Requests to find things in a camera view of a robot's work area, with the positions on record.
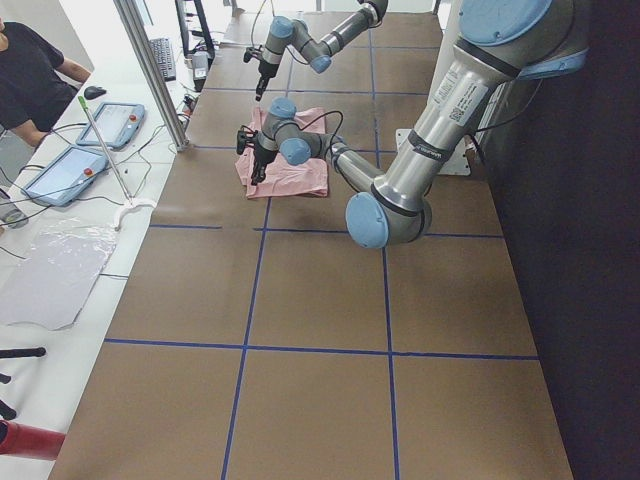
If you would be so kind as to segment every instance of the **black mouse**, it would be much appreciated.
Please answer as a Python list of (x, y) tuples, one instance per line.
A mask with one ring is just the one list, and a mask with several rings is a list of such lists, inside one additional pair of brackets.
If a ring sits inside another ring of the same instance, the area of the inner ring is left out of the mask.
[(84, 98), (87, 100), (93, 100), (94, 98), (98, 98), (100, 95), (104, 95), (107, 91), (102, 87), (96, 87), (95, 85), (90, 85), (84, 89)]

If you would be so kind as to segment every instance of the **blue joint cap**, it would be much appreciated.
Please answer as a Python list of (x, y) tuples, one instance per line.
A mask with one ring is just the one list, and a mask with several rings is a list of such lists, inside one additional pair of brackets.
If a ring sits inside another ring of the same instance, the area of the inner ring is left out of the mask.
[(289, 165), (301, 165), (311, 158), (311, 147), (301, 138), (287, 138), (280, 144), (280, 153)]
[(365, 248), (382, 248), (389, 241), (389, 221), (382, 205), (368, 192), (357, 193), (347, 204), (351, 238)]
[(293, 23), (287, 17), (273, 17), (269, 33), (278, 38), (289, 38), (293, 33)]
[(552, 0), (464, 0), (460, 7), (460, 33), (474, 45), (502, 45), (531, 30), (552, 3)]
[(331, 65), (331, 57), (329, 55), (321, 55), (311, 60), (310, 65), (316, 73), (322, 73)]
[(269, 107), (269, 113), (278, 118), (284, 118), (287, 120), (295, 117), (297, 112), (296, 105), (288, 98), (278, 97), (273, 102), (271, 102), (271, 106)]
[(560, 75), (577, 72), (587, 61), (588, 51), (589, 49), (587, 48), (572, 55), (529, 65), (520, 71), (520, 75), (518, 75), (516, 80), (558, 77)]

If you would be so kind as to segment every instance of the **blue tablet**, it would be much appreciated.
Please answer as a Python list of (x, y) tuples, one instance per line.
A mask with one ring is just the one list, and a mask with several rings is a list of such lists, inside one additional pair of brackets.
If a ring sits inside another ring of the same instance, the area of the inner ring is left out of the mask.
[(31, 180), (22, 192), (39, 205), (61, 207), (75, 199), (107, 166), (97, 150), (72, 145)]
[[(144, 114), (144, 105), (139, 103), (103, 102), (93, 113), (93, 117), (104, 143), (119, 150), (138, 133)], [(80, 132), (76, 143), (84, 147), (100, 145), (91, 125)]]

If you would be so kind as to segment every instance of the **black shirt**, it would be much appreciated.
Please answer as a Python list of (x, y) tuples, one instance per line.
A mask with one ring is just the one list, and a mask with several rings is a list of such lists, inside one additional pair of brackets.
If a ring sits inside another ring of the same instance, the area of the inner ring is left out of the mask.
[(9, 47), (0, 52), (0, 124), (6, 129), (33, 120), (48, 132), (76, 90), (55, 73), (64, 55), (26, 25), (5, 23)]

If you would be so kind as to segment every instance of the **red cup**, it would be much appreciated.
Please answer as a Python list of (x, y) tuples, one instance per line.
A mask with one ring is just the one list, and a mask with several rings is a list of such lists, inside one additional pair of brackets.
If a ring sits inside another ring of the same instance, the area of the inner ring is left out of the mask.
[(65, 434), (0, 420), (0, 455), (55, 460)]

